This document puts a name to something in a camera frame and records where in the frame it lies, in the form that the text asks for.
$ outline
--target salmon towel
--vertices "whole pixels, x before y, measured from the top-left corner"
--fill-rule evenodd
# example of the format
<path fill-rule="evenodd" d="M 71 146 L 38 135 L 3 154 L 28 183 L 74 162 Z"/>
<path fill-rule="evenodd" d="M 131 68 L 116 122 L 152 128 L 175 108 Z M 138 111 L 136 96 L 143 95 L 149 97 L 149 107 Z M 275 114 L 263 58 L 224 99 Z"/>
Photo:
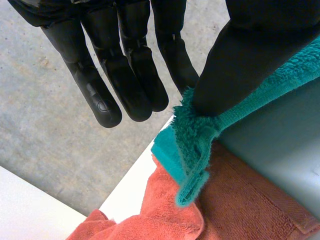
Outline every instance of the salmon towel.
<path fill-rule="evenodd" d="M 177 183 L 160 163 L 140 215 L 116 224 L 94 210 L 67 240 L 304 240 L 320 223 L 293 198 L 218 143 L 196 203 L 178 207 Z"/>

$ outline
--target black finger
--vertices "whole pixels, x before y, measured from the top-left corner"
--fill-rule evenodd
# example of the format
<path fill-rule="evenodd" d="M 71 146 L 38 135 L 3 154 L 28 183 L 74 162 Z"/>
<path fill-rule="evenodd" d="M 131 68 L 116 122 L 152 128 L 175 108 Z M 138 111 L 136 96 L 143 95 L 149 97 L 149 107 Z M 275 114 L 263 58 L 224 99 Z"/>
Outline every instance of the black finger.
<path fill-rule="evenodd" d="M 61 54 L 97 121 L 106 128 L 118 125 L 120 108 L 94 66 L 80 20 L 62 21 L 42 30 Z"/>
<path fill-rule="evenodd" d="M 320 34 L 320 14 L 313 15 L 319 7 L 312 2 L 313 7 L 308 1 L 280 5 L 256 1 L 253 8 L 237 0 L 227 1 L 231 21 L 210 50 L 195 88 L 197 111 L 217 116 L 232 108 L 314 40 Z M 288 9 L 296 14 L 289 18 Z"/>
<path fill-rule="evenodd" d="M 131 119 L 147 120 L 150 102 L 120 47 L 117 10 L 112 5 L 85 12 L 81 22 L 88 33 L 99 62 Z"/>
<path fill-rule="evenodd" d="M 168 106 L 169 98 L 159 78 L 152 51 L 147 46 L 150 2 L 149 0 L 116 2 L 125 55 L 151 103 L 152 110 L 160 112 Z"/>
<path fill-rule="evenodd" d="M 180 34 L 184 26 L 186 2 L 151 0 L 158 47 L 181 94 L 187 87 L 194 88 L 199 79 Z"/>

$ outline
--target fabric fold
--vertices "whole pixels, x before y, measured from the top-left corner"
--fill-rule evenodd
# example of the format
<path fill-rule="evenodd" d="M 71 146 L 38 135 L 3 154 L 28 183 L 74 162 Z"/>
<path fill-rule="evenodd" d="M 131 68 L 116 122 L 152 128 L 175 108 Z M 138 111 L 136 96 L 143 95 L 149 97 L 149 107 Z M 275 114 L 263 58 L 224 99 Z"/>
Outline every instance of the fabric fold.
<path fill-rule="evenodd" d="M 193 89 L 188 89 L 181 105 L 174 108 L 171 126 L 158 134 L 151 150 L 180 185 L 177 204 L 188 206 L 199 195 L 209 176 L 206 167 L 212 141 L 217 139 L 223 130 L 319 77 L 320 37 L 279 67 L 246 99 L 217 117 L 198 116 L 192 105 Z M 171 159 L 170 164 L 175 166 L 174 170 L 170 169 L 168 159 Z"/>

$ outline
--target red cloth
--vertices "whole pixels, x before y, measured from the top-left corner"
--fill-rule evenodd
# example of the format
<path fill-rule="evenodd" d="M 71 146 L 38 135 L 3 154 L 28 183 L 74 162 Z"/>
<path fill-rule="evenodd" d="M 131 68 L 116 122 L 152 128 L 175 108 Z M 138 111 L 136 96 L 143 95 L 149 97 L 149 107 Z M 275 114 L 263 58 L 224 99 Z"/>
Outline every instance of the red cloth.
<path fill-rule="evenodd" d="M 140 215 L 116 224 L 94 210 L 68 240 L 304 240 L 319 230 L 305 208 L 221 145 L 212 157 L 197 205 L 175 205 L 178 186 L 154 158 Z"/>
<path fill-rule="evenodd" d="M 176 207 L 178 185 L 154 162 L 157 168 L 149 177 L 140 215 L 116 224 L 94 210 L 67 240 L 195 240 L 204 227 L 199 209 L 194 203 Z"/>

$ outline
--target teal towel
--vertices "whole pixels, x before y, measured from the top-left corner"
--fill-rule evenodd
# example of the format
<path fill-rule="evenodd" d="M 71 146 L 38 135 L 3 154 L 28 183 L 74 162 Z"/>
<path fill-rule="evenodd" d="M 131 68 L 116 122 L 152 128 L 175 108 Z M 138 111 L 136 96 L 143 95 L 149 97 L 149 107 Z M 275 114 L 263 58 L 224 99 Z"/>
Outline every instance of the teal towel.
<path fill-rule="evenodd" d="M 320 77 L 320 37 L 270 75 L 245 100 L 217 117 L 197 116 L 193 89 L 174 108 L 171 125 L 154 140 L 152 153 L 179 184 L 178 206 L 188 206 L 209 178 L 212 141 L 221 132 L 282 95 Z"/>

